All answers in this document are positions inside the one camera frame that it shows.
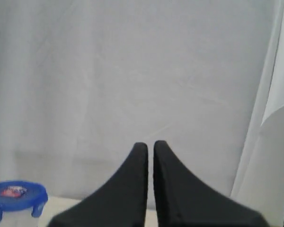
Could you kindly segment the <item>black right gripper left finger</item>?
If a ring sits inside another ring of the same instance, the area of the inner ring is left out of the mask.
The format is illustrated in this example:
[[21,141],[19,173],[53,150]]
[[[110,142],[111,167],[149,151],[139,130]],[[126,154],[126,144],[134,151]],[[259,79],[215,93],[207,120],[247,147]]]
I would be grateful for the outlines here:
[[148,198],[148,148],[136,142],[111,178],[73,207],[55,215],[50,227],[143,227]]

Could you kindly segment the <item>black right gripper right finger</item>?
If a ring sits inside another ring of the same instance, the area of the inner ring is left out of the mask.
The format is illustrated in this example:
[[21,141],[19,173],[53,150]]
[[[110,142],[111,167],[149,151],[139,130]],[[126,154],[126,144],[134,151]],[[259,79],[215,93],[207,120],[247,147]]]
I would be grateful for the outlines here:
[[154,144],[153,187],[160,227],[267,227],[257,211],[220,194],[194,175],[166,141]]

